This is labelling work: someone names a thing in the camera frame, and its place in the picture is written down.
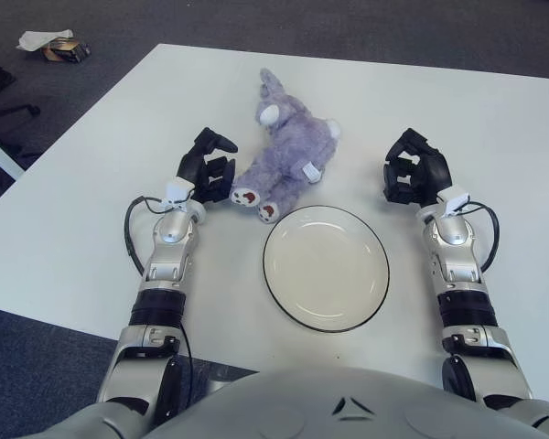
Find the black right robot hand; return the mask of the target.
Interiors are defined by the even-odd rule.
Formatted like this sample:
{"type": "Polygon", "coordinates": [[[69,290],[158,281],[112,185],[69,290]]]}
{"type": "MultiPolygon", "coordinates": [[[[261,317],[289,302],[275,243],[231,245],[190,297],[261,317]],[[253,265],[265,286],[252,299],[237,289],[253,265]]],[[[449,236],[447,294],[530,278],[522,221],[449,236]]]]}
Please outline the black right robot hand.
{"type": "Polygon", "coordinates": [[[394,143],[383,165],[383,194],[389,202],[437,203],[437,193],[452,186],[445,157],[420,133],[408,128],[394,143]]]}

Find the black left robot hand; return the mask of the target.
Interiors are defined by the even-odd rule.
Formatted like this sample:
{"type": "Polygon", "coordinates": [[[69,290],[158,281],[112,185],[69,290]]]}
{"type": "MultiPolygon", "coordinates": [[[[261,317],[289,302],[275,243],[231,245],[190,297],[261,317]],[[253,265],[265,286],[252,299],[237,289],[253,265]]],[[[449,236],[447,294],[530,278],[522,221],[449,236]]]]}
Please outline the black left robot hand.
{"type": "Polygon", "coordinates": [[[238,147],[228,138],[205,127],[178,167],[177,176],[194,185],[190,198],[201,204],[220,202],[231,194],[235,160],[223,155],[207,161],[206,155],[215,150],[234,154],[238,152],[238,147]]]}

